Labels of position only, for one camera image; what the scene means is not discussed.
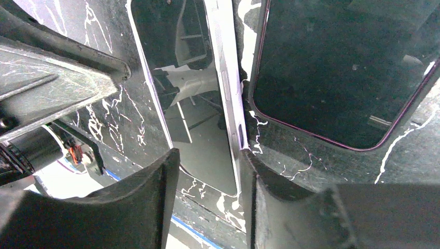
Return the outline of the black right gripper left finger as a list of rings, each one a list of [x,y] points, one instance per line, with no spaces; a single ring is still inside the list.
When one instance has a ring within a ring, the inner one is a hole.
[[[165,248],[180,152],[79,198],[1,190],[1,248]]]

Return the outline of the blue-edged black smartphone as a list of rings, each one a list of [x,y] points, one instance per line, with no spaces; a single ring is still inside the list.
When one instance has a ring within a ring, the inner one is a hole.
[[[234,197],[246,146],[231,1],[132,1],[150,81],[190,176]]]

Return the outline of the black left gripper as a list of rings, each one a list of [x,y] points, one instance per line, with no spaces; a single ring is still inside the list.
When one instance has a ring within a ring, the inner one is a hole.
[[[1,185],[63,158],[62,142],[42,125],[115,93],[130,76],[126,62],[38,24],[20,7],[2,7]]]

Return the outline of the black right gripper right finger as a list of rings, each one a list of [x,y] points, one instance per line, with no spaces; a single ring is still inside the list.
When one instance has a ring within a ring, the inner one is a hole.
[[[336,184],[314,193],[239,156],[248,248],[439,248],[439,185]]]

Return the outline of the pink-edged black smartphone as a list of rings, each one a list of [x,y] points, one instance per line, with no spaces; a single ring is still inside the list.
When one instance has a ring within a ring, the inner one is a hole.
[[[368,151],[438,67],[439,1],[262,1],[249,97],[272,122]]]

